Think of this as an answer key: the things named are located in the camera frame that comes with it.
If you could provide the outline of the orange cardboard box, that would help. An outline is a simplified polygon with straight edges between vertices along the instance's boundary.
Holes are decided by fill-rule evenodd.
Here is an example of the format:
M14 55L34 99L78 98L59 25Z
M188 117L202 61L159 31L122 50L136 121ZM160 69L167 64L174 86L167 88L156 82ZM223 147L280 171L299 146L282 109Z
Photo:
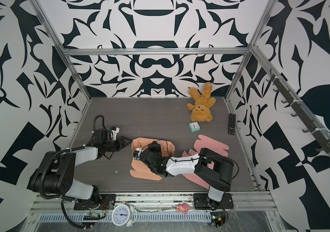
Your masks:
M155 181L168 177L167 163L175 153L175 146L171 142L137 138L132 142L132 152L132 177Z

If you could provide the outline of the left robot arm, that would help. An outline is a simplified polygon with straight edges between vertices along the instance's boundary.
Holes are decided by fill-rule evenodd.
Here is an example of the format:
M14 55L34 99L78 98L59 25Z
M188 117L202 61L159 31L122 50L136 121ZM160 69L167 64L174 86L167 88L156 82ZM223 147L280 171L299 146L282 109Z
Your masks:
M74 178L75 168L88 161L106 157L132 143L132 139L119 136L118 127L94 127L87 144L76 148L66 148L60 151L47 152L36 171L30 177L27 188L39 193L45 200L60 199L62 213L67 222L78 229L90 229L96 221L104 219L106 213L94 213L113 207L115 194L100 194L95 185L85 184ZM65 202L75 204L76 210L88 210L83 222L78 224L67 214Z

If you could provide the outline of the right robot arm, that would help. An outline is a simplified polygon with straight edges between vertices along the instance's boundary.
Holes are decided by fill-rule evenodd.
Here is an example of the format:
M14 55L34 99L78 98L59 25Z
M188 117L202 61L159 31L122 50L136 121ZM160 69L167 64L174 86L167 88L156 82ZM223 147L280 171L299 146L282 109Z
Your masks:
M149 170L160 176L195 174L209 185L207 194L194 194L196 209L222 209L231 190L234 167L238 164L231 158L222 156L208 148L185 158L163 157L161 145L157 141L136 148L133 157L143 162Z

